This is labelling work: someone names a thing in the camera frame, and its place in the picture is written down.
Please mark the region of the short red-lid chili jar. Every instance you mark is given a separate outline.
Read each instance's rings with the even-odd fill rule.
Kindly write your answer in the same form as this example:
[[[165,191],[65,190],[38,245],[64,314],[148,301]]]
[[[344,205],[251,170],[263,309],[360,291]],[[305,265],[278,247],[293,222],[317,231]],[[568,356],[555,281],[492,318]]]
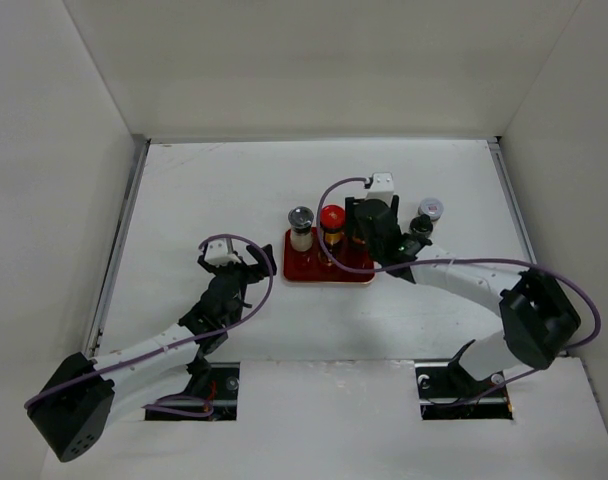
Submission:
[[[339,259],[345,244],[345,210],[343,207],[334,204],[324,206],[319,219],[319,232],[322,235],[320,245],[324,245],[334,258]]]

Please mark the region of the white-lid jar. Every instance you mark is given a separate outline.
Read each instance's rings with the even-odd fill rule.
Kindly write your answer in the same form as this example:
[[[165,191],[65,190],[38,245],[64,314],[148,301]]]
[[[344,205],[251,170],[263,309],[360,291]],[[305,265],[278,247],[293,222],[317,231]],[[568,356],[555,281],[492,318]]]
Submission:
[[[419,202],[417,213],[426,215],[432,223],[436,223],[444,213],[444,205],[437,198],[427,197]]]

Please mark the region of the glass salt grinder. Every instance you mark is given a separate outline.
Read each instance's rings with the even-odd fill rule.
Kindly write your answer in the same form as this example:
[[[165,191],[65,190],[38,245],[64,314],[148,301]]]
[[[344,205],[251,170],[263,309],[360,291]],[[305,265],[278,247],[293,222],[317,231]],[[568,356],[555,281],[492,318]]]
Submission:
[[[313,245],[313,212],[305,206],[297,206],[288,213],[290,244],[297,252],[306,252]]]

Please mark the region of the tall red-lid sauce jar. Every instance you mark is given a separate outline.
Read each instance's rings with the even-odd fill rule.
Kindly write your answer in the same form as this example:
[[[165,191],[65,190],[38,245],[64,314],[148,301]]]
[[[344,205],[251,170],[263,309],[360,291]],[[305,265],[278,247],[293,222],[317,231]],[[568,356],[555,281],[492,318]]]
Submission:
[[[353,249],[359,251],[366,251],[366,241],[364,239],[363,233],[359,227],[354,227],[350,234],[350,245]]]

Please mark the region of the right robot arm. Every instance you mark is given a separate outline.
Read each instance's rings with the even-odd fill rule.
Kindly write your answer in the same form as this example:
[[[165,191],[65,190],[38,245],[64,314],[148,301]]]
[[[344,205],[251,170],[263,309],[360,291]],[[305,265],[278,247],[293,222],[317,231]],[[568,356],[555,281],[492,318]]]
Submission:
[[[501,320],[501,329],[466,343],[450,359],[447,380],[467,396],[501,370],[550,367],[578,330],[580,317],[558,281],[534,267],[512,272],[463,264],[432,241],[404,233],[397,214],[379,199],[354,209],[370,257],[389,274],[469,300]]]

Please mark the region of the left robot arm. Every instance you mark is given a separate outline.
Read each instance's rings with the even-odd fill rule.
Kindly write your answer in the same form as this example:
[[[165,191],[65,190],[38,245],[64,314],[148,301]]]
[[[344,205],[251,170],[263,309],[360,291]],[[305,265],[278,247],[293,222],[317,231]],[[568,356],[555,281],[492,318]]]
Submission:
[[[233,248],[233,235],[205,240],[199,265],[212,278],[197,303],[156,336],[113,353],[66,357],[38,394],[26,401],[28,418],[62,463],[85,454],[120,413],[160,410],[175,397],[190,399],[208,387],[207,356],[230,330],[259,309],[246,301],[249,286],[273,284],[277,266],[271,245],[246,243],[247,263]]]

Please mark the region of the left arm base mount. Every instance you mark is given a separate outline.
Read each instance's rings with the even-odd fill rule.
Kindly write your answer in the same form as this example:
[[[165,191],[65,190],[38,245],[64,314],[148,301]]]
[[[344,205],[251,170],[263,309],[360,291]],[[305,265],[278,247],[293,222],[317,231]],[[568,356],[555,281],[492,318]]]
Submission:
[[[235,421],[238,413],[241,365],[239,362],[210,363],[205,361],[191,376],[181,393],[170,394],[157,401],[156,409],[146,409],[149,422]]]

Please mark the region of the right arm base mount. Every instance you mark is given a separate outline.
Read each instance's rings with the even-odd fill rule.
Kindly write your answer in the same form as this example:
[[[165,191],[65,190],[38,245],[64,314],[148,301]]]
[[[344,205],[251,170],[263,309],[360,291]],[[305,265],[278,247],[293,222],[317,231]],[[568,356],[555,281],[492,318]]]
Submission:
[[[463,353],[474,343],[465,344],[448,360],[415,364],[420,415],[425,421],[512,420],[513,413],[505,387],[485,396],[482,393],[504,381],[491,377],[475,380],[459,364]]]

